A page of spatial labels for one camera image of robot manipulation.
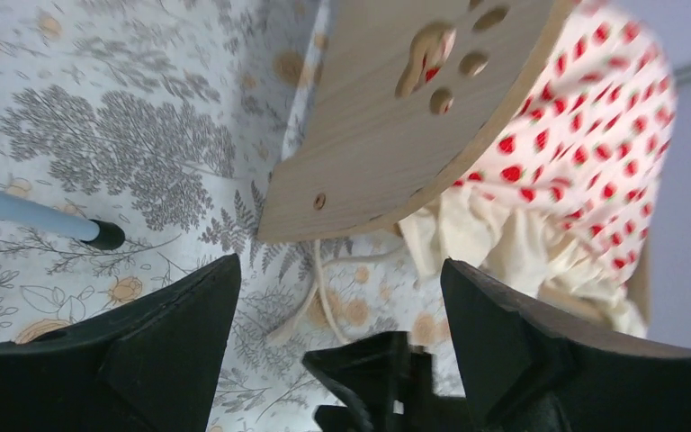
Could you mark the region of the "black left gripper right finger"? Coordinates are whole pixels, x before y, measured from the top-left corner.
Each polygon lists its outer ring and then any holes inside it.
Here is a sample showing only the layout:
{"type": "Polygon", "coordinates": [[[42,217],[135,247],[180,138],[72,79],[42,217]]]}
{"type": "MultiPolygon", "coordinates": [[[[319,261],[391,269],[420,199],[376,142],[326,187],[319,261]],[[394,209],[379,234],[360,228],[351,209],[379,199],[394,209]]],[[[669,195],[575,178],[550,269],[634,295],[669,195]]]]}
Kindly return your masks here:
{"type": "Polygon", "coordinates": [[[462,261],[440,284],[476,427],[691,431],[691,348],[589,323],[462,261]]]}

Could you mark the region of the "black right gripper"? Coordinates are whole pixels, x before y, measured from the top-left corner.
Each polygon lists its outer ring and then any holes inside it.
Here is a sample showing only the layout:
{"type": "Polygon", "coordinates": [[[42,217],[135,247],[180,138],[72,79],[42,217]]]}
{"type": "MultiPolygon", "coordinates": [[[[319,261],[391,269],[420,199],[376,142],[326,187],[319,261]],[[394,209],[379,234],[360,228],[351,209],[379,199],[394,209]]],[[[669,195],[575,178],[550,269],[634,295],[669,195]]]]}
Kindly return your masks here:
{"type": "Polygon", "coordinates": [[[434,392],[434,357],[403,331],[309,351],[303,366],[342,404],[319,405],[323,432],[470,431],[463,397],[434,392]]]}

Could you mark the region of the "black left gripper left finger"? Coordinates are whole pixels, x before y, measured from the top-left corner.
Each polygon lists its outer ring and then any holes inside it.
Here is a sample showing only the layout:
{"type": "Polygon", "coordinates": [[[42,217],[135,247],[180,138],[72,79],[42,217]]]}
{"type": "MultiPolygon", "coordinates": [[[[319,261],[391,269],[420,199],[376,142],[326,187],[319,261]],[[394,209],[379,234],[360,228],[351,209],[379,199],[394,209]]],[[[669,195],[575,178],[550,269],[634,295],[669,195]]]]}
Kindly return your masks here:
{"type": "Polygon", "coordinates": [[[0,431],[203,431],[241,285],[224,256],[33,341],[0,343],[0,431]]]}

